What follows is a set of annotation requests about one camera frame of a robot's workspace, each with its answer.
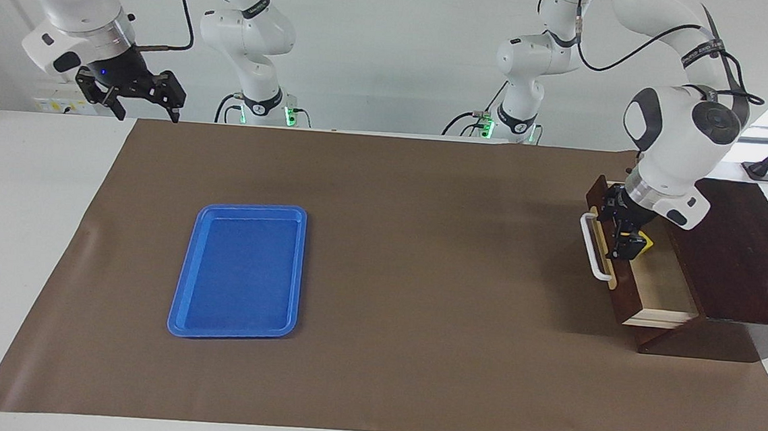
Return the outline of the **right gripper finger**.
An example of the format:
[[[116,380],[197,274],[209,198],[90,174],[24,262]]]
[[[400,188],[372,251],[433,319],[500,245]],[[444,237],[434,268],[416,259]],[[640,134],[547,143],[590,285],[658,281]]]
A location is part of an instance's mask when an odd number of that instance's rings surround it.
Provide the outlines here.
[[[180,121],[180,112],[187,98],[186,91],[172,71],[146,76],[142,80],[141,97],[165,109],[171,123]]]
[[[108,109],[119,121],[125,120],[126,111],[119,101],[118,88],[102,90],[96,83],[96,78],[91,69],[87,67],[80,67],[76,71],[76,83],[87,102],[98,104]]]

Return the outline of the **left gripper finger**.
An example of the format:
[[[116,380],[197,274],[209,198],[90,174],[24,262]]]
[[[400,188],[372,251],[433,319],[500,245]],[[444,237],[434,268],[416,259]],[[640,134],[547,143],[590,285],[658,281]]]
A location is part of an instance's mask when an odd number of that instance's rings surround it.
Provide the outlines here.
[[[608,248],[605,256],[610,260],[627,260],[629,230],[626,223],[608,218],[603,222],[603,230]]]
[[[647,252],[649,238],[643,231],[630,231],[622,234],[621,259],[632,261],[641,253]]]

